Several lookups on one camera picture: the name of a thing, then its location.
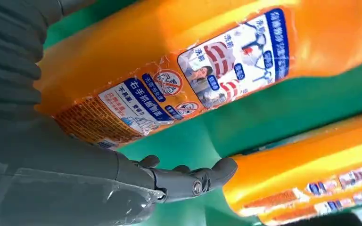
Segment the orange plastic bottle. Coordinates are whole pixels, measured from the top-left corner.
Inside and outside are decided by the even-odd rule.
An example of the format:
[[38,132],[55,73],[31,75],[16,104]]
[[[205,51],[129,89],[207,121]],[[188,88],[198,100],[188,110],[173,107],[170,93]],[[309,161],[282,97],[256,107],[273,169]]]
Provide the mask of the orange plastic bottle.
[[313,210],[315,204],[362,191],[362,115],[315,130],[303,140],[233,158],[238,170],[223,192],[236,213],[258,215],[266,225],[286,224],[288,219],[268,222],[289,212],[316,216],[321,213],[306,215],[300,209]]
[[40,62],[37,109],[112,148],[283,79],[362,63],[362,0],[145,0]]

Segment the cartoon illustration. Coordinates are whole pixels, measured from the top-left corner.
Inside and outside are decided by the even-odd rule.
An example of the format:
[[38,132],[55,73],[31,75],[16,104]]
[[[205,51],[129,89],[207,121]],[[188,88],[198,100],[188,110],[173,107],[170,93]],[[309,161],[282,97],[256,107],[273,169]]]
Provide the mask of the cartoon illustration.
[[177,111],[185,116],[194,113],[199,108],[199,105],[195,102],[185,102],[176,107]]
[[205,45],[203,49],[208,56],[210,65],[214,69],[213,74],[217,79],[233,71],[235,57],[232,49],[228,49],[225,43],[215,42]]
[[154,80],[165,96],[176,95],[181,91],[182,78],[175,71],[169,69],[161,70],[154,77]]
[[261,74],[262,76],[254,78],[252,81],[264,81],[263,85],[273,83],[271,78],[272,73],[268,70],[273,66],[272,55],[264,55],[264,46],[267,43],[266,36],[264,35],[262,27],[244,23],[239,26],[239,29],[235,31],[235,39],[241,44],[241,50],[239,51],[242,62],[251,71],[255,71],[255,74]]

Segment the gray robotic hand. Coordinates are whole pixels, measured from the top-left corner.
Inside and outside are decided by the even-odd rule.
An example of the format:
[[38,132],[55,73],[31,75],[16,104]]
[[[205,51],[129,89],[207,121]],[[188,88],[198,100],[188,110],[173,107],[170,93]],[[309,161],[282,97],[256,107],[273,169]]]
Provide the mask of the gray robotic hand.
[[154,179],[154,189],[163,192],[158,202],[175,202],[195,198],[213,189],[222,187],[236,172],[238,166],[233,159],[221,159],[211,169],[191,171],[180,165],[173,170],[155,169],[159,159],[150,155],[134,164]]

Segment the bottle label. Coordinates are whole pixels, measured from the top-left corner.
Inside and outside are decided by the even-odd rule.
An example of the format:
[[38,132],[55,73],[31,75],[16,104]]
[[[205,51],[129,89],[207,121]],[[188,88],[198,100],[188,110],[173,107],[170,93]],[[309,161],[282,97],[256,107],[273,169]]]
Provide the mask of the bottle label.
[[288,74],[284,13],[276,8],[187,51],[114,77],[54,118],[75,138],[115,149],[248,95]]
[[210,109],[283,79],[289,48],[281,9],[241,23],[178,57],[202,105]]

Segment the robotic hand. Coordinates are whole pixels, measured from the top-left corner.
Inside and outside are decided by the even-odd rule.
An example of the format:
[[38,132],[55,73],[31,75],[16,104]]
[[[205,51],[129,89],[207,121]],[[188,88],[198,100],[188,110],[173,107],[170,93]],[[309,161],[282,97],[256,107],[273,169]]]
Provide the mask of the robotic hand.
[[221,159],[211,169],[200,168],[191,171],[180,165],[173,170],[155,169],[159,159],[150,155],[135,165],[154,178],[155,190],[163,192],[158,202],[175,202],[190,199],[220,188],[237,170],[233,159]]
[[71,139],[34,110],[47,28],[92,2],[0,0],[0,226],[133,224],[156,203],[223,186],[237,169],[231,159],[211,169],[155,169],[155,156],[130,161]]

